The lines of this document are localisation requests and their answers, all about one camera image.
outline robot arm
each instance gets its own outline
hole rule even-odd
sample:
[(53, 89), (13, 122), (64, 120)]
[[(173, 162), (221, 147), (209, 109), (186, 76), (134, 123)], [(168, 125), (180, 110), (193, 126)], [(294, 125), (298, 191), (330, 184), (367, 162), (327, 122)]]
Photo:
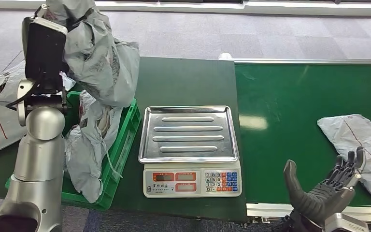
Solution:
[(18, 111), (19, 123), (26, 126), (27, 134), (19, 143), (14, 173), (0, 207), (0, 232), (62, 230), (61, 133), (67, 105), (59, 72), (68, 31), (39, 17), (42, 8), (24, 20), (26, 79), (19, 83), (18, 99), (7, 105)]
[(310, 192), (304, 192), (296, 176), (296, 164), (288, 160), (284, 178), (294, 210), (274, 231), (320, 232), (325, 229), (326, 232), (353, 232), (357, 228), (358, 232), (368, 232), (366, 223), (341, 214), (355, 196), (354, 187), (361, 178), (365, 162), (362, 147), (358, 147), (356, 153), (349, 151), (347, 161), (338, 156), (327, 178)]

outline digital scale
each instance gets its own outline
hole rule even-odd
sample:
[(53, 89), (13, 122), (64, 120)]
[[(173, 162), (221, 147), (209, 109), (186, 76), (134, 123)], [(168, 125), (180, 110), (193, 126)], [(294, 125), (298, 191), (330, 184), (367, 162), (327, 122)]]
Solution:
[(148, 107), (139, 162), (148, 198), (236, 197), (238, 147), (227, 106)]

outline scale keypad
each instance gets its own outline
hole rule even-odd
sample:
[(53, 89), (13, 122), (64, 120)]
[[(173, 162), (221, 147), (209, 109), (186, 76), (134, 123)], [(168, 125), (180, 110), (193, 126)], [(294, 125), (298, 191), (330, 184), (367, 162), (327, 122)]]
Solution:
[(237, 192), (238, 191), (238, 172), (206, 172), (205, 191), (206, 192)]

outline green plastic crate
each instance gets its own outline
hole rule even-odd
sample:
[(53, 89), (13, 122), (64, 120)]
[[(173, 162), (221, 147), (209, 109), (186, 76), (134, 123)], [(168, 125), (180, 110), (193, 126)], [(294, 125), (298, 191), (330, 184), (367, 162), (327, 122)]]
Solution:
[[(70, 107), (71, 109), (65, 116), (66, 124), (65, 129), (63, 130), (63, 135), (66, 135), (66, 133), (69, 132), (73, 125), (79, 124), (79, 95), (80, 92), (69, 92), (67, 95), (68, 107)], [(137, 101), (136, 99), (134, 99), (131, 103), (131, 106), (125, 108), (122, 112), (122, 116), (120, 118), (119, 132), (117, 134), (115, 142), (109, 150), (111, 163), (115, 166), (115, 170), (119, 173), (122, 173), (124, 165), (126, 164), (126, 160), (130, 152), (134, 136), (136, 135), (137, 129), (139, 128), (141, 118), (142, 116), (140, 114), (139, 108), (137, 107)], [(89, 209), (109, 209), (116, 193), (120, 177), (115, 177), (113, 175), (113, 171), (110, 168), (106, 156), (102, 161), (101, 169), (103, 192), (95, 203), (87, 202), (86, 198), (74, 189), (71, 180), (67, 177), (63, 178), (62, 203)], [(9, 187), (9, 180), (10, 178), (6, 182), (6, 188)]]

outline table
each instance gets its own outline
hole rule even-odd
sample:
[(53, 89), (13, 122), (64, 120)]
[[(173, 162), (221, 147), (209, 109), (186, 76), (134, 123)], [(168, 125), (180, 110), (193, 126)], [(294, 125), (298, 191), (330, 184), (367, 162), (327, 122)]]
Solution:
[[(142, 114), (148, 106), (228, 105), (234, 119), (237, 142), (239, 141), (233, 62), (142, 57), (140, 67), (135, 97)], [(119, 183), (110, 210), (139, 210), (156, 214), (246, 222), (244, 193), (233, 198), (145, 198), (142, 185), (143, 165), (137, 160), (140, 135), (141, 129), (133, 142), (123, 171), (123, 179)], [(17, 143), (0, 151), (0, 198), (6, 195), (4, 184), (13, 172), (16, 152)]]
[[(304, 190), (333, 167), (335, 149), (316, 121), (354, 113), (371, 120), (371, 61), (236, 60), (234, 69), (227, 61), (141, 58), (136, 98), (142, 112), (150, 105), (230, 106), (245, 193), (238, 198), (145, 198), (138, 133), (111, 210), (244, 222), (247, 202), (249, 216), (283, 216), (290, 211), (282, 176), (287, 159), (297, 163)], [(0, 152), (0, 198), (6, 194), (16, 149), (17, 144)], [(366, 215), (371, 196), (357, 186), (351, 206)]]
[[(261, 210), (279, 209), (274, 215), (283, 216), (290, 211), (290, 205), (278, 205), (289, 204), (283, 179), (287, 159), (297, 163), (305, 191), (333, 168), (337, 153), (316, 121), (348, 114), (371, 120), (371, 61), (241, 59), (235, 61), (235, 72), (240, 152), (244, 178), (250, 183), (245, 184), (247, 207), (260, 211), (261, 204), (252, 203), (262, 203)], [(371, 195), (361, 184), (356, 190), (353, 207), (347, 210), (368, 216)]]

